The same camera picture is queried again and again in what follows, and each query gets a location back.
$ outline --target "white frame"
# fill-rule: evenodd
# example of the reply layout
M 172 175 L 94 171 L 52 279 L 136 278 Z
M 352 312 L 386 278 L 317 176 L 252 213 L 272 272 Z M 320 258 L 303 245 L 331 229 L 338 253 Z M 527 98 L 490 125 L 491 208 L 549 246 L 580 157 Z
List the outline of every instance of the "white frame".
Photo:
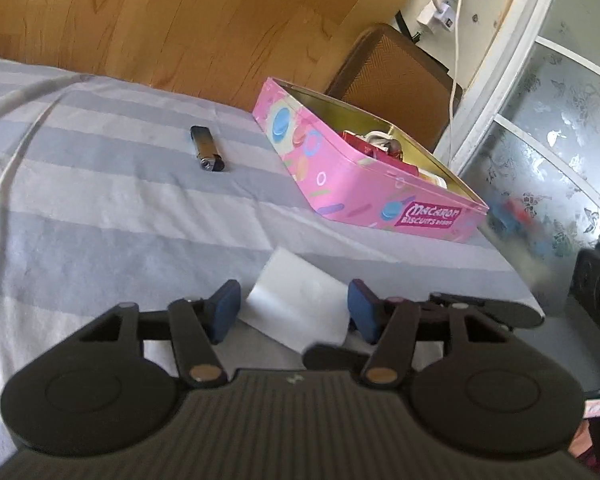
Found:
M 522 71 L 552 0 L 512 0 L 493 44 L 434 155 L 459 174 L 480 145 L 509 91 Z

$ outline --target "ridged black surface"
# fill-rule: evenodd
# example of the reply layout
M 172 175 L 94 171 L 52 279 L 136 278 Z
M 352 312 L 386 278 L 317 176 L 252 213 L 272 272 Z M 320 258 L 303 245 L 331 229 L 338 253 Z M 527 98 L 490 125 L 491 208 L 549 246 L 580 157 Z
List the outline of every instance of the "ridged black surface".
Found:
M 23 450 L 0 480 L 592 479 L 567 454 L 495 462 L 440 444 L 391 392 L 347 372 L 242 372 L 228 386 L 191 392 L 144 442 L 94 458 Z

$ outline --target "striped fabric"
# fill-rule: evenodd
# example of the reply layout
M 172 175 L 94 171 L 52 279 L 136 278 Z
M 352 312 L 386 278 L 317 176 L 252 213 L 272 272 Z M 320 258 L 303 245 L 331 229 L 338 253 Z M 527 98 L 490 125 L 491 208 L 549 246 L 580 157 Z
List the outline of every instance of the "striped fabric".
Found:
M 193 124 L 211 129 L 227 171 L 198 168 Z M 243 111 L 0 60 L 0 391 L 120 301 L 162 309 L 229 278 L 248 292 L 277 246 L 380 295 L 438 290 L 537 306 L 482 235 L 453 244 L 316 215 Z M 229 370 L 300 365 L 241 323 L 217 350 Z M 166 346 L 148 354 L 173 370 Z M 12 450 L 0 422 L 0 462 Z

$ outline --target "lighter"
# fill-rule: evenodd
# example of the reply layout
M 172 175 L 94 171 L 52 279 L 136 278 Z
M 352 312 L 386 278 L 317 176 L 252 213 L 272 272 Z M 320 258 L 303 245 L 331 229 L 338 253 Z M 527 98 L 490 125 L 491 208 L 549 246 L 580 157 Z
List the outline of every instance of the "lighter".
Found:
M 198 160 L 200 168 L 207 171 L 222 171 L 224 170 L 224 161 L 218 155 L 218 149 L 214 138 L 211 136 L 209 128 L 205 126 L 191 127 L 191 140 L 196 145 L 198 152 Z

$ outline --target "logo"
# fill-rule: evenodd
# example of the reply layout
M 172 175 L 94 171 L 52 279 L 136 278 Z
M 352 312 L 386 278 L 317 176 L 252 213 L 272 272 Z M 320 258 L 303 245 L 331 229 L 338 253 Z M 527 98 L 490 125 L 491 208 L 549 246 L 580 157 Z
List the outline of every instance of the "logo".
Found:
M 462 212 L 461 207 L 441 206 L 422 202 L 411 202 L 396 226 L 433 227 L 449 229 Z

